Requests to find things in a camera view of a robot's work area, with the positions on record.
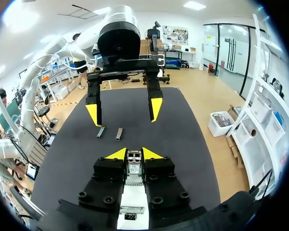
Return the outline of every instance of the door frame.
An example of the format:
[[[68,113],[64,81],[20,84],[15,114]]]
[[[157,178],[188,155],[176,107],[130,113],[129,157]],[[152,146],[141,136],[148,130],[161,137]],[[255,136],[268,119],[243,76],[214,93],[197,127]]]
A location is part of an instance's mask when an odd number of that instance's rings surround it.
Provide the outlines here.
[[[245,87],[245,83],[246,83],[246,79],[247,79],[247,75],[248,75],[248,70],[249,70],[249,66],[250,66],[250,29],[256,29],[256,27],[254,26],[248,26],[248,25],[244,25],[244,24],[236,24],[236,23],[210,23],[210,24],[204,24],[204,26],[212,26],[212,25],[217,25],[217,36],[218,36],[218,44],[217,44],[217,58],[216,58],[216,67],[215,67],[215,76],[218,73],[218,61],[219,61],[219,57],[220,57],[220,25],[232,25],[232,26],[244,26],[248,28],[248,34],[249,34],[249,53],[248,53],[248,58],[247,58],[247,65],[246,65],[246,71],[245,71],[245,76],[244,76],[244,80],[242,83],[242,87],[241,87],[241,91],[239,93],[239,95],[244,99],[244,97],[242,96],[242,92],[243,89]]]

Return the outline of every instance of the glass wall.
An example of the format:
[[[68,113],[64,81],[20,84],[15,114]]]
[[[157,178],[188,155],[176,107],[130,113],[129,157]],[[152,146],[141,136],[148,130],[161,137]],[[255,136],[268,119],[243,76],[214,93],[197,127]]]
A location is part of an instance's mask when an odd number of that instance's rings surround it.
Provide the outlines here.
[[[261,36],[267,38],[267,34],[265,32],[261,32]],[[256,30],[254,28],[250,28],[250,63],[248,74],[246,78],[246,82],[244,88],[242,90],[241,96],[246,99],[250,90],[251,82],[253,79],[255,61],[256,61],[256,52],[257,52],[257,38],[256,38]],[[267,72],[267,68],[269,65],[269,49],[263,44],[261,47],[261,57],[260,57],[260,71],[259,75],[262,75],[263,72]]]
[[[204,28],[203,64],[206,66],[213,64],[215,69],[218,52],[218,26],[207,25]]]
[[[248,28],[220,25],[220,52],[217,76],[240,93],[249,57]]]
[[[269,62],[268,48],[263,46],[261,49],[259,75]],[[252,83],[256,52],[255,28],[233,24],[205,25],[203,63],[207,66],[213,64],[217,70],[215,75],[244,99]]]

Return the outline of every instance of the black table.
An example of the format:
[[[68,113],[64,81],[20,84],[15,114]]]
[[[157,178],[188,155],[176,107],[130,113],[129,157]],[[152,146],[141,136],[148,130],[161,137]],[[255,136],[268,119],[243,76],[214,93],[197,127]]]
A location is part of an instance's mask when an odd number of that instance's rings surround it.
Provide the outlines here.
[[[78,193],[93,174],[100,156],[124,147],[146,147],[169,156],[176,175],[189,192],[192,209],[210,210],[220,203],[211,155],[200,127],[182,93],[163,88],[164,100],[158,119],[151,123],[147,89],[106,90],[101,93],[103,126],[100,140],[82,99],[58,132],[35,181],[31,201],[44,212],[56,209],[58,200],[78,203]],[[123,128],[121,141],[115,141]]]

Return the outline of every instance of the fire extinguisher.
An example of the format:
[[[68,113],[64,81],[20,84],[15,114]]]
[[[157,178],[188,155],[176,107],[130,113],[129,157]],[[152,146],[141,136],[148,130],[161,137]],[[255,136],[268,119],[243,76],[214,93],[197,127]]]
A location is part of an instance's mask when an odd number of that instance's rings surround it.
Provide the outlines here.
[[[210,73],[210,70],[212,70],[214,68],[213,64],[210,63],[209,68],[208,68],[208,73]]]

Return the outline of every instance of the storage bin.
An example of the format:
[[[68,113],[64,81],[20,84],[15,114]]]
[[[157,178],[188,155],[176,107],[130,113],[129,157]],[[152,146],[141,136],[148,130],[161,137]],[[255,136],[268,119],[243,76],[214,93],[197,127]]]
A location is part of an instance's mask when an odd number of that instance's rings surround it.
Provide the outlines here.
[[[55,94],[58,94],[58,93],[61,92],[62,87],[63,87],[63,86],[62,86],[61,84],[58,84],[58,85],[53,86],[53,87],[52,87],[52,90],[53,90],[53,92],[54,92]]]
[[[71,92],[72,90],[74,90],[75,87],[77,87],[77,82],[76,82],[76,81],[70,82],[70,84],[67,85],[67,90],[68,90],[68,92]]]
[[[219,124],[217,123],[217,121],[213,117],[214,114],[221,114],[225,119],[229,119],[231,125],[226,126],[226,127],[220,127]],[[209,128],[210,132],[212,133],[212,135],[214,137],[217,137],[217,136],[222,136],[222,135],[226,134],[229,131],[229,129],[232,127],[233,124],[234,124],[234,120],[229,115],[228,112],[213,112],[210,114],[210,120],[209,120],[208,128]]]
[[[67,87],[63,87],[61,91],[55,94],[58,100],[64,99],[68,95]]]
[[[263,123],[271,111],[271,102],[265,98],[261,93],[255,92],[255,98],[251,105],[250,111],[259,121]]]
[[[236,137],[241,145],[250,141],[253,136],[250,134],[243,121],[240,123],[238,129],[236,130]]]
[[[271,116],[269,118],[269,123],[266,126],[264,131],[265,131],[272,146],[275,146],[275,144],[285,134],[283,127],[281,126],[280,122],[278,121],[278,119],[274,115],[273,111],[271,112]]]

